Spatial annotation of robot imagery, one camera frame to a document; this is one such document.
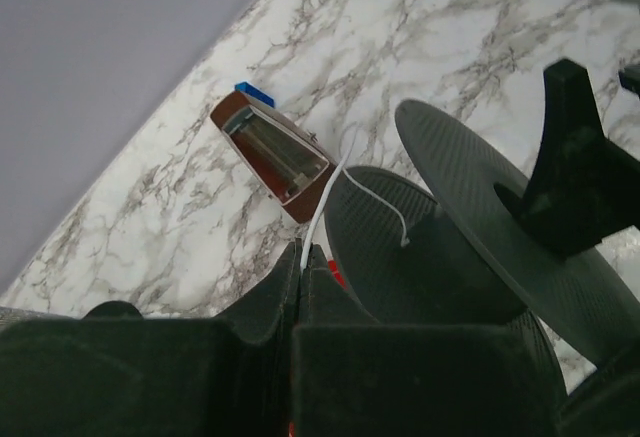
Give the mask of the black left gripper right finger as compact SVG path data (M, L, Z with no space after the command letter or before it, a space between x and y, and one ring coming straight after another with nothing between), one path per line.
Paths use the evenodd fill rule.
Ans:
M539 321L386 325L313 247L292 340L298 436L554 436L561 372Z

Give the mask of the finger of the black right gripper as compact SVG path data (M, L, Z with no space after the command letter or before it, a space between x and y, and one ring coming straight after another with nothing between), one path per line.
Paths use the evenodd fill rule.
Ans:
M545 116L519 224L560 257L639 225L639 160L603 131L587 70L563 58L543 72Z

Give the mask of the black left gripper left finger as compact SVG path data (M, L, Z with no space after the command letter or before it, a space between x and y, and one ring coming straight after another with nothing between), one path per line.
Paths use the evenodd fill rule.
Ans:
M213 318L108 302L1 334L5 436L284 436L302 245Z

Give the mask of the black perforated cable spool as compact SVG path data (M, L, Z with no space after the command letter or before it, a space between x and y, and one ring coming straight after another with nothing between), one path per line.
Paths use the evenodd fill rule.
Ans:
M498 324L530 312L604 366L639 341L639 302L597 245L560 257L519 224L526 177L479 135L418 100L395 114L422 184L359 166L325 213L349 290L388 324Z

